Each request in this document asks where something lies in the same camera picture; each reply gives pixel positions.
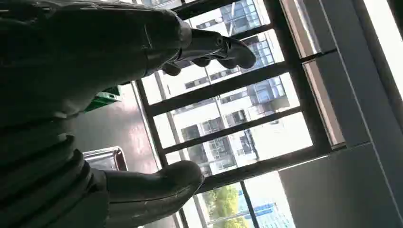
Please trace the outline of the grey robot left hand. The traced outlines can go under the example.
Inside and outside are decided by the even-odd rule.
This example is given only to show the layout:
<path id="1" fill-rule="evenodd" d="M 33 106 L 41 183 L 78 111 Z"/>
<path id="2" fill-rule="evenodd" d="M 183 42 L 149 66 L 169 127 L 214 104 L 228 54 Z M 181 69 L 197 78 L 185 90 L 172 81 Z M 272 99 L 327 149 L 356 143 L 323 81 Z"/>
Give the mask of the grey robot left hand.
<path id="1" fill-rule="evenodd" d="M 97 93 L 177 62 L 250 68 L 241 41 L 168 9 L 98 0 L 0 3 L 0 225 L 135 228 L 170 216 L 204 181 L 188 160 L 152 174 L 92 168 L 70 133 Z"/>

